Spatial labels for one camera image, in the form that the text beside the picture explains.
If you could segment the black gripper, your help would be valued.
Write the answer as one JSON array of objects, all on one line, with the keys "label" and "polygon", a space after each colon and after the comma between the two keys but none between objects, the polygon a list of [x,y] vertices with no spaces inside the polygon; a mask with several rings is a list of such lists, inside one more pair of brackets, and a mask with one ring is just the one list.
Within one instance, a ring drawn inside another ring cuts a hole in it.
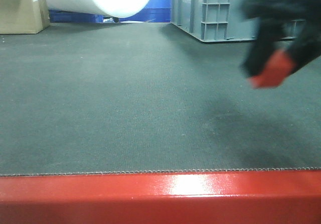
[{"label": "black gripper", "polygon": [[241,12],[246,19],[257,18],[256,40],[241,67],[247,77],[259,75],[276,50],[275,42],[285,37],[284,25],[304,20],[298,37],[284,53],[292,75],[320,56],[320,0],[242,0]]}]

